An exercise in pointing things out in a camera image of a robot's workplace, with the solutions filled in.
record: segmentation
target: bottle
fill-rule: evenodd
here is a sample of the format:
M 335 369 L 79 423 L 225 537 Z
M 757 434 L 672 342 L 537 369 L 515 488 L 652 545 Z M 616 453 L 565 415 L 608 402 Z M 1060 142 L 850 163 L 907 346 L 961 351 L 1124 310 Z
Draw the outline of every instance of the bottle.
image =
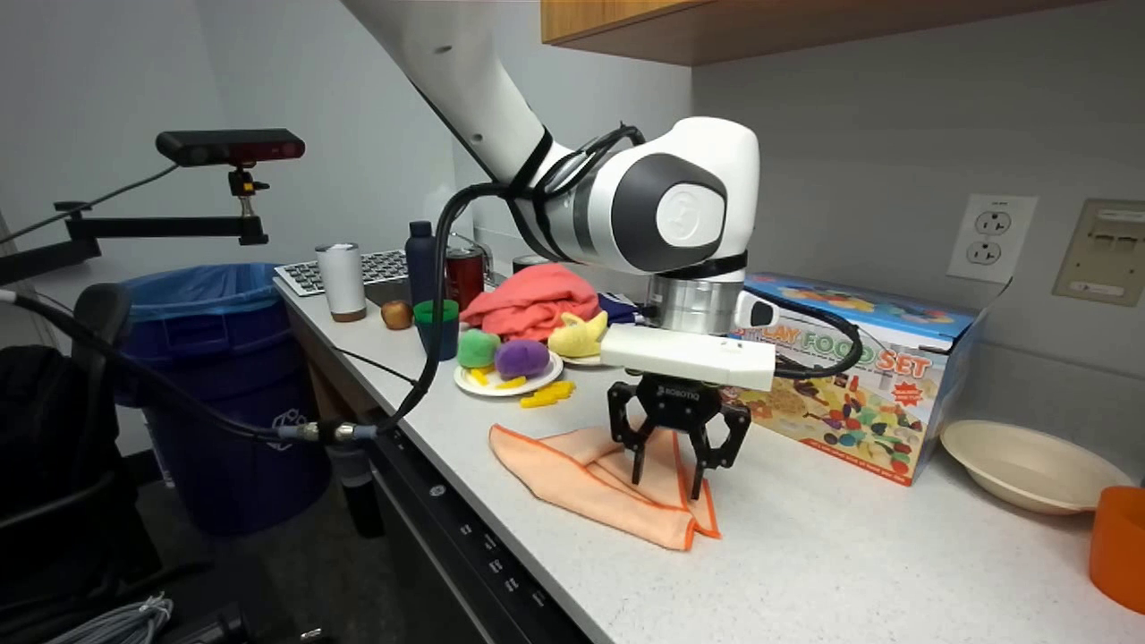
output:
M 406 241 L 407 305 L 432 302 L 439 271 L 428 221 L 412 221 Z

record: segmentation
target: white countertop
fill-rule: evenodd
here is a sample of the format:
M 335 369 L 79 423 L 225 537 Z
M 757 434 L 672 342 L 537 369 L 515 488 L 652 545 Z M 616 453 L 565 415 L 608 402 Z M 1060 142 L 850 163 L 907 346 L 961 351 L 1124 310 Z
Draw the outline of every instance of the white countertop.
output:
M 407 375 L 419 335 L 378 316 L 332 322 L 321 298 L 293 302 L 344 351 Z M 406 383 L 346 360 L 378 402 Z M 934 452 L 915 488 L 893 488 L 769 431 L 753 431 L 734 469 L 712 469 L 723 540 L 692 556 L 540 503 L 488 446 L 493 423 L 548 435 L 608 434 L 606 389 L 620 371 L 569 371 L 553 409 L 480 402 L 451 360 L 407 415 L 407 435 L 594 641 L 972 641 L 1140 644 L 1145 614 L 1089 583 L 1090 514 L 1041 520 L 980 493 Z

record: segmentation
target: trash can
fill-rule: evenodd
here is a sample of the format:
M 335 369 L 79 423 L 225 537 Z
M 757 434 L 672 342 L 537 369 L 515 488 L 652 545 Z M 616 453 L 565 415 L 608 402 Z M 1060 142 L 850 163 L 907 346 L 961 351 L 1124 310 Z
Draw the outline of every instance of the trash can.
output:
M 266 440 L 200 427 L 130 375 L 118 402 L 144 409 L 156 462 L 198 528 L 248 537 L 321 499 L 321 446 L 279 444 L 279 423 L 315 418 L 304 354 L 291 332 L 272 266 L 205 266 L 124 284 L 132 302 L 118 346 L 165 371 L 218 415 L 266 431 Z

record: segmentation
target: toy box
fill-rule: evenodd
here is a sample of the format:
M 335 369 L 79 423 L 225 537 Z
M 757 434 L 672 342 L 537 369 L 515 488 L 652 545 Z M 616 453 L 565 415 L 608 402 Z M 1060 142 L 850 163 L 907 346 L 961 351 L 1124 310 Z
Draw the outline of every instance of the toy box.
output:
M 961 389 L 980 316 L 791 274 L 748 274 L 734 332 L 775 342 L 800 365 L 833 365 L 850 341 L 794 307 L 859 327 L 861 359 L 831 381 L 775 381 L 734 389 L 753 423 L 841 462 L 911 482 Z

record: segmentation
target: cabinet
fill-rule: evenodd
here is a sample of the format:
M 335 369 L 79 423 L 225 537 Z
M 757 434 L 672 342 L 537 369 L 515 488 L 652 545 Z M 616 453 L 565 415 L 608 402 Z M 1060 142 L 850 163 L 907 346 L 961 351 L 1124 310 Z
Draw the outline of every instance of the cabinet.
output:
M 1090 0 L 540 0 L 543 43 L 712 63 Z

